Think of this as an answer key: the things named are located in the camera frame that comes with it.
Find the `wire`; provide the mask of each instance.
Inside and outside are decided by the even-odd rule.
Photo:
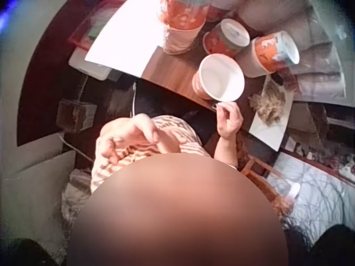
[[[83,157],[85,157],[88,161],[90,161],[90,162],[94,162],[94,160],[93,159],[91,159],[89,156],[87,156],[85,153],[83,153],[81,150],[79,150],[78,148],[75,148],[73,145],[71,145],[71,144],[69,144],[69,143],[67,143],[66,141],[65,141],[65,139],[63,139],[62,138],[62,136],[59,134],[59,133],[57,133],[57,135],[58,135],[58,137],[60,138],[60,140],[64,143],[64,144],[66,144],[68,147],[70,147],[70,148],[72,148],[74,151],[76,151],[78,154],[80,154],[80,155],[82,155]]]

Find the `small box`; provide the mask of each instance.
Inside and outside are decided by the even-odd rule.
[[[97,106],[73,100],[62,100],[58,106],[57,126],[77,133],[93,126]]]

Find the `table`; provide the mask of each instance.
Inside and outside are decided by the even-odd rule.
[[[202,45],[181,55],[167,55],[158,46],[160,22],[156,16],[158,0],[127,0],[115,13],[92,45],[86,60],[143,78],[213,110],[214,101],[199,98],[192,89],[192,77],[207,56]],[[203,33],[213,28],[206,24]],[[237,103],[248,131],[255,112],[248,97],[262,90],[265,77],[245,78],[245,88]]]

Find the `paper sheet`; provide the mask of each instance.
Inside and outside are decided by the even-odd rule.
[[[265,79],[264,89],[265,89],[265,84],[267,84],[269,80],[271,80],[270,75],[268,75]],[[285,93],[285,99],[286,99],[286,103],[283,108],[283,115],[279,120],[279,122],[274,122],[269,127],[260,119],[259,115],[256,113],[253,123],[251,124],[251,127],[249,129],[249,133],[251,135],[255,136],[256,138],[258,138],[259,140],[267,144],[275,151],[278,151],[278,149],[280,148],[281,141],[286,131],[288,118],[290,117],[290,112],[291,112],[291,107],[293,102],[292,91],[286,91],[285,87],[283,86],[278,86],[278,88],[280,91],[283,91]]]

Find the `striped shirt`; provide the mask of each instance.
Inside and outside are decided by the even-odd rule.
[[[159,129],[170,130],[171,132],[186,138],[186,143],[180,145],[181,153],[198,154],[210,157],[210,155],[202,148],[201,140],[196,132],[184,120],[174,116],[163,115],[153,118],[152,121]],[[154,154],[160,154],[158,148],[147,140],[141,140],[139,142],[135,141],[134,145],[129,145],[123,149],[116,149],[116,152],[119,156],[119,162],[117,165],[111,164],[107,158],[104,158],[99,152],[96,152],[96,159],[92,171],[92,192],[94,192],[105,179],[122,167]]]

